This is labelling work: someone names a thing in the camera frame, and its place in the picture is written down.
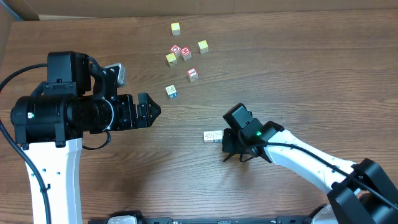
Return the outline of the red framed wooden block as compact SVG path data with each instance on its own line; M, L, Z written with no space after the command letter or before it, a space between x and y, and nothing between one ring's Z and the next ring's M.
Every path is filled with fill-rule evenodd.
M191 68L187 70L188 78L190 79L191 82L195 81L198 79L198 73L195 68Z

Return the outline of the plain block blue side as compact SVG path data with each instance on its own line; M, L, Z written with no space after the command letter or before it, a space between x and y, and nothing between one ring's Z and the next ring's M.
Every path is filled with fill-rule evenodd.
M176 96L178 96L178 92L177 92L177 90L176 90L176 88L175 88L174 85L167 86L167 87L165 88L165 90L166 90L167 95L168 95L168 97L169 97L170 99L171 99L171 98L175 98Z

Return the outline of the green framed wooden block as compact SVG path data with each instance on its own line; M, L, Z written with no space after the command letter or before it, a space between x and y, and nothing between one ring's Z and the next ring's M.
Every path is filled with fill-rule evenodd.
M203 133L203 141L205 143L214 142L214 132L213 131L205 131Z

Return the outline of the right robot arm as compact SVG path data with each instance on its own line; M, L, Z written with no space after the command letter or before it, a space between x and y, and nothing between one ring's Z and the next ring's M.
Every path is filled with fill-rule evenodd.
M290 169L328 198L307 223L397 223L397 187L373 160L360 163L331 156L296 138L273 121L262 124L242 103L223 116L223 152L229 157L260 157Z

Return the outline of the plain block yellow side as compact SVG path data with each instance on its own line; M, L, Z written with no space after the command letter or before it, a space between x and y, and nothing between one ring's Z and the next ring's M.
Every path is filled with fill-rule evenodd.
M213 131L213 141L221 142L222 140L223 140L223 131L222 130Z

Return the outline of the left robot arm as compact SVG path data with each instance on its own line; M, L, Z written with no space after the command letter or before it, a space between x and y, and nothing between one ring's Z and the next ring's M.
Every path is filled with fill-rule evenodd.
M148 128L161 108L147 93L119 95L126 70L87 54L51 52L47 80L11 111L12 145L24 156L35 223L81 223L83 135Z

